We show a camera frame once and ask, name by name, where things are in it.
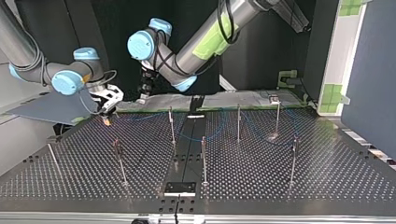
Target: workbench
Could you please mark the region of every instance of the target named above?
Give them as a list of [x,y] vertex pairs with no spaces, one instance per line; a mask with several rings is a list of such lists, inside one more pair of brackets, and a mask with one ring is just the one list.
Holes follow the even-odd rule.
[[[396,173],[315,110],[282,109],[276,138],[276,110],[242,110],[239,143],[237,110],[202,114],[172,113],[175,145],[168,112],[83,121],[51,145],[57,163],[44,147],[0,176],[0,220],[396,220]],[[183,183],[193,196],[165,196]]]

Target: perforated metal plate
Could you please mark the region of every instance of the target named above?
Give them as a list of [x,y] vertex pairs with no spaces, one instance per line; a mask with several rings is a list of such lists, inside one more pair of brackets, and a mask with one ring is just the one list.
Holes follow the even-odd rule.
[[[184,119],[185,114],[174,114],[176,133]],[[127,187],[122,185],[120,163],[113,149],[116,138],[123,151]],[[174,155],[167,113],[120,115],[109,127],[98,117],[53,150],[59,170],[46,149],[28,159],[19,173],[0,182],[0,199],[154,202],[163,194],[163,182]]]
[[[396,173],[312,110],[282,110],[275,139],[275,110],[243,112],[240,144],[236,111],[206,117],[209,185],[201,187],[202,212],[367,215],[396,205]],[[294,135],[300,150],[291,180]]]

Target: cable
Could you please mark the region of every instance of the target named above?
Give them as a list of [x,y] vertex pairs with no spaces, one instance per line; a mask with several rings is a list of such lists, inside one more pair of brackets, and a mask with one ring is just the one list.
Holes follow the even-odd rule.
[[[163,31],[163,30],[158,30],[157,32],[156,32],[156,38],[155,38],[155,42],[156,42],[156,45],[157,45],[157,49],[155,50],[155,54],[154,54],[154,63],[153,63],[153,68],[154,68],[154,70],[156,71],[156,72],[158,72],[162,67],[163,67],[163,65],[165,65],[169,70],[171,70],[172,72],[174,72],[174,73],[176,73],[176,74],[178,74],[178,75],[180,75],[180,76],[183,76],[183,77],[190,77],[190,76],[200,76],[200,75],[202,75],[203,73],[205,73],[207,70],[209,70],[214,64],[215,64],[215,62],[217,61],[217,57],[212,57],[212,62],[211,63],[207,63],[207,66],[206,66],[206,68],[204,68],[202,71],[200,71],[200,72],[198,72],[198,73],[194,73],[194,74],[189,74],[189,73],[186,73],[186,72],[184,72],[179,66],[178,66],[178,64],[177,64],[177,58],[176,57],[174,57],[174,65],[177,67],[177,69],[179,70],[179,71],[177,71],[175,68],[173,68],[167,61],[174,55],[174,53],[172,52],[172,53],[170,53],[169,55],[167,55],[166,56],[166,59],[163,57],[163,55],[161,54],[161,52],[160,52],[160,48],[159,48],[159,44],[160,44],[160,38],[159,38],[159,34],[163,34],[164,36],[166,36],[166,33]],[[157,59],[158,59],[158,57],[160,57],[160,60],[161,60],[161,64],[160,64],[160,66],[156,66],[157,65]]]
[[256,124],[255,124],[253,121],[251,121],[251,120],[248,118],[248,116],[247,116],[244,112],[241,111],[241,114],[245,117],[245,119],[247,120],[247,122],[253,127],[253,132],[254,132],[256,135],[258,135],[258,136],[260,137],[260,139],[263,140],[264,142],[266,142],[266,143],[268,143],[268,144],[270,144],[270,145],[276,146],[276,147],[287,147],[287,146],[292,146],[293,140],[294,140],[294,139],[291,140],[291,141],[288,142],[288,143],[277,144],[277,143],[270,142],[270,141],[268,141],[267,139],[263,138],[263,137],[261,136],[261,134],[258,133],[258,130],[259,130],[259,129],[257,128]]
[[[208,136],[206,138],[206,141],[210,141],[211,139],[217,137],[224,130],[224,127],[225,127],[224,123],[226,122],[226,116],[224,116],[224,110],[223,109],[221,109],[221,110],[222,110],[222,112],[221,112],[221,123],[220,123],[220,126],[215,131],[215,133],[213,133],[212,135],[210,135],[210,136]],[[184,137],[184,138],[187,138],[187,139],[189,139],[189,140],[191,140],[193,142],[201,142],[202,141],[202,139],[191,138],[191,137],[188,137],[187,135],[185,135],[183,133],[180,133],[179,135]]]
[[[292,8],[291,8],[291,16],[290,16],[290,26],[291,26],[291,28],[292,28],[292,23],[293,23],[293,18],[294,18],[294,8],[295,8],[295,4],[296,4],[296,2],[293,1],[293,6],[292,6]],[[293,36],[291,37],[291,50],[292,50],[292,52],[293,52],[293,62],[296,63],[297,60],[296,60],[296,52],[295,52],[295,47],[294,47],[294,39],[293,39]],[[301,81],[301,84],[302,84],[302,86],[303,86],[303,88],[304,88],[304,90],[305,90],[305,93],[308,95],[309,98],[311,98],[312,103],[314,103],[315,107],[318,108],[318,105],[315,103],[314,98],[312,98],[312,96],[309,94],[308,90],[307,90],[306,87],[305,87],[305,84],[304,84],[304,82],[303,82],[303,79],[302,79],[301,77],[300,77],[300,81]]]
[[109,81],[113,80],[118,74],[117,70],[108,70],[108,71],[104,72],[103,74],[106,75],[106,74],[109,74],[109,73],[113,73],[113,76],[110,77],[109,79],[106,79],[106,77],[104,76],[104,81],[101,81],[101,82],[97,83],[96,85],[93,85],[93,86],[90,86],[90,87],[85,87],[84,90],[88,90],[88,89],[91,89],[91,88],[94,88],[94,87],[105,85]]
[[160,116],[160,115],[162,115],[162,114],[165,114],[165,113],[168,113],[168,112],[162,112],[162,113],[159,113],[159,114],[150,115],[150,116],[148,116],[148,117],[144,117],[144,118],[141,118],[141,119],[127,119],[127,120],[130,120],[130,121],[140,121],[140,120],[145,120],[145,119],[152,119],[152,118],[158,117],[158,116]]
[[312,101],[312,103],[314,103],[315,107],[318,108],[317,103],[315,103],[314,98],[312,98],[312,96],[309,94],[308,90],[307,90],[306,87],[305,87],[305,84],[304,84],[304,82],[303,82],[303,79],[302,79],[301,77],[300,77],[300,81],[301,81],[301,84],[302,84],[302,86],[303,86],[303,88],[304,88],[304,90],[305,90],[305,93],[308,95],[309,98],[311,98],[311,101]]
[[92,115],[99,115],[100,114],[100,111],[93,112],[87,107],[87,105],[85,105],[85,102],[84,102],[84,100],[82,99],[82,96],[81,96],[81,91],[78,92],[78,96],[79,96],[79,100],[81,101],[82,105],[85,107],[85,109],[88,112],[90,112],[90,114],[92,114]]
[[224,40],[227,41],[228,44],[232,45],[238,40],[239,32],[236,33],[236,36],[234,36],[235,27],[234,27],[234,23],[233,23],[233,13],[231,11],[231,3],[230,3],[230,0],[225,0],[225,6],[226,6],[226,9],[227,9],[228,19],[230,20],[230,24],[231,24],[230,37],[228,37],[226,35],[225,30],[224,30],[224,26],[222,24],[222,19],[221,19],[223,5],[224,5],[224,0],[219,0],[218,1],[218,22],[219,22],[219,28],[220,28],[220,31],[221,31],[221,34],[222,34]]

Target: metal pegboard table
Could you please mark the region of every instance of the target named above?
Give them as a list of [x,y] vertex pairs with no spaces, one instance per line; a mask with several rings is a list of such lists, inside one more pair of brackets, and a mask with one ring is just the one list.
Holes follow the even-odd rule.
[[[236,111],[205,114],[205,119],[196,120],[175,114],[177,149],[171,144],[166,113],[152,119],[121,115],[109,128],[93,119],[55,147],[62,178],[46,148],[38,158],[33,155],[1,176],[0,212],[177,212],[180,218],[197,214],[257,220],[261,216],[396,216],[396,173],[313,110],[283,110],[276,139],[270,138],[275,110],[244,111],[240,144]],[[187,132],[190,140],[180,132]],[[289,143],[295,134],[301,144],[291,185]],[[201,184],[202,136],[208,139],[207,187]],[[128,189],[121,185],[112,152],[115,137],[128,148]],[[163,189],[169,179],[196,182],[196,196],[176,203],[165,199]]]
[[[186,114],[174,114],[176,138]],[[120,139],[129,186],[113,151]],[[0,211],[158,213],[174,156],[167,113],[96,117],[0,177]]]
[[197,213],[396,216],[396,172],[313,110],[283,110],[275,140],[275,110],[243,112],[240,144],[237,112],[207,113],[205,135],[221,125],[206,144],[209,185],[201,186]]

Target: robotic arm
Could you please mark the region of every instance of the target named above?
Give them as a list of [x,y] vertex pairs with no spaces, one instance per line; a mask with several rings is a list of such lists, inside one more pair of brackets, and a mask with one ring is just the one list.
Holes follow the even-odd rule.
[[0,49],[9,59],[12,76],[43,86],[52,85],[63,95],[72,95],[86,88],[98,103],[97,114],[104,119],[122,100],[123,92],[106,83],[95,49],[75,50],[75,61],[69,65],[47,62],[35,40],[24,31],[5,0],[0,0],[0,31]]
[[238,31],[261,11],[268,11],[279,0],[223,0],[184,46],[179,54],[167,47],[172,25],[152,19],[147,29],[128,39],[132,58],[142,63],[143,70],[163,75],[173,87],[186,91],[213,56],[221,55],[238,37]]

